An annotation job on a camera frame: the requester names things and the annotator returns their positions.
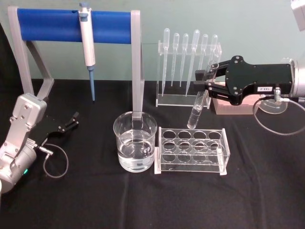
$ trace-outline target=teal wall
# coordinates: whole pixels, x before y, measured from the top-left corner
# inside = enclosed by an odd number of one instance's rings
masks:
[[[80,0],[1,0],[0,22],[9,38],[7,7],[78,9]],[[171,33],[195,29],[218,35],[222,60],[242,55],[249,63],[276,63],[283,57],[298,59],[305,50],[305,32],[298,30],[290,0],[89,0],[93,10],[140,10],[144,77],[155,80],[157,42],[164,28]],[[82,44],[39,42],[43,58],[55,79],[87,79]],[[130,80],[129,45],[96,44],[98,80]],[[41,75],[30,58],[33,78]]]

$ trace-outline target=micropipette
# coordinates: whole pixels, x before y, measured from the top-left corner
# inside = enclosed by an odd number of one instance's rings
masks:
[[[180,86],[182,81],[183,69],[184,69],[184,62],[186,56],[186,49],[187,45],[189,44],[189,35],[185,33],[182,39],[182,58],[181,58],[181,67],[180,67]]]
[[[200,46],[202,56],[200,57],[200,60],[199,60],[198,70],[202,69],[203,59],[205,57],[205,49],[206,49],[206,46],[208,45],[208,40],[209,40],[208,34],[204,34],[202,36],[202,41],[201,41],[201,46]]]
[[[197,49],[197,45],[198,45],[198,41],[199,41],[199,36],[200,36],[200,31],[199,30],[195,30],[194,34],[193,34],[192,55],[191,55],[189,75],[187,77],[187,82],[186,82],[185,96],[187,95],[187,92],[189,91],[189,88],[190,88],[191,77],[192,77],[193,66],[194,66],[194,59],[195,59],[196,49]]]
[[[215,54],[215,49],[216,49],[216,45],[217,45],[217,40],[218,40],[218,37],[217,35],[213,35],[212,37],[212,41],[211,41],[211,54],[210,54],[210,58],[209,58],[209,62],[211,62],[214,58],[214,54]]]
[[[163,75],[162,75],[162,96],[165,88],[167,53],[169,46],[170,46],[170,29],[166,28],[163,34],[164,60],[163,60]]]
[[[175,75],[175,66],[176,66],[176,56],[178,51],[178,44],[179,44],[179,34],[175,33],[173,35],[173,63],[172,63],[172,84],[173,85],[173,77]]]
[[[81,9],[78,11],[81,25],[81,40],[83,44],[85,64],[89,71],[90,85],[92,100],[95,101],[94,92],[94,77],[93,70],[95,65],[95,55],[94,55],[94,42],[93,42],[93,31],[92,31],[92,21],[91,21],[91,8],[86,2],[80,3]]]

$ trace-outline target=glass test tube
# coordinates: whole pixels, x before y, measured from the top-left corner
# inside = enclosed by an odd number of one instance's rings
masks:
[[[219,64],[216,61],[210,61],[208,63],[208,66],[206,67],[206,70],[204,72],[204,78],[210,79],[207,80],[207,82],[213,82],[215,79],[217,68],[219,67]],[[198,92],[194,106],[192,108],[192,112],[189,118],[189,121],[187,122],[187,127],[189,129],[195,129],[199,120],[199,116],[201,114],[203,105],[208,97],[208,91],[204,90],[202,92]]]

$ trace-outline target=table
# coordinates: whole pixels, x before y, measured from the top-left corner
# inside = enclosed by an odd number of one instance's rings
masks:
[[[37,89],[40,82],[35,81]],[[46,114],[65,122],[75,111],[79,127],[50,143],[68,153],[70,167],[62,179],[46,177],[45,154],[16,187],[2,196],[0,227],[23,229],[304,229],[305,133],[277,136],[251,115],[216,115],[204,111],[197,128],[227,132],[231,156],[228,175],[164,172],[153,167],[139,174],[121,168],[112,124],[131,110],[131,82],[97,81],[96,103],[88,81],[56,80]],[[155,107],[155,82],[145,82],[143,111],[163,128],[186,128],[190,107]],[[0,142],[18,94],[0,93]],[[282,115],[259,113],[280,131],[305,124],[292,105]],[[51,169],[62,169],[60,153]]]

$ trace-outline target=acrylic test tube rack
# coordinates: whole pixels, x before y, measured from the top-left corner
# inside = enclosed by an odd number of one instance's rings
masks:
[[[208,62],[211,60],[211,45],[208,44],[205,52],[202,52],[200,44],[197,45],[196,54],[194,57],[192,79],[190,89],[185,96],[186,81],[188,78],[188,72],[190,68],[190,59],[192,55],[192,45],[188,44],[186,49],[186,56],[183,68],[182,85],[180,86],[180,68],[183,55],[182,45],[179,44],[177,49],[176,64],[174,71],[173,85],[172,81],[172,62],[173,62],[173,44],[170,43],[167,54],[167,68],[166,68],[166,82],[165,89],[162,95],[162,77],[163,77],[163,59],[164,59],[164,47],[161,41],[158,42],[158,56],[157,56],[157,90],[156,90],[156,106],[159,105],[172,105],[172,106],[193,106],[197,92],[193,90],[193,81],[195,80],[195,71],[206,69]],[[200,58],[204,55],[203,65],[199,68]],[[219,62],[222,55],[222,49],[220,43],[217,43],[216,49],[212,56],[212,60]],[[209,108],[211,98],[207,98],[204,107]]]
[[[155,151],[155,174],[163,171],[214,172],[226,175],[230,149],[222,130],[163,129]]]

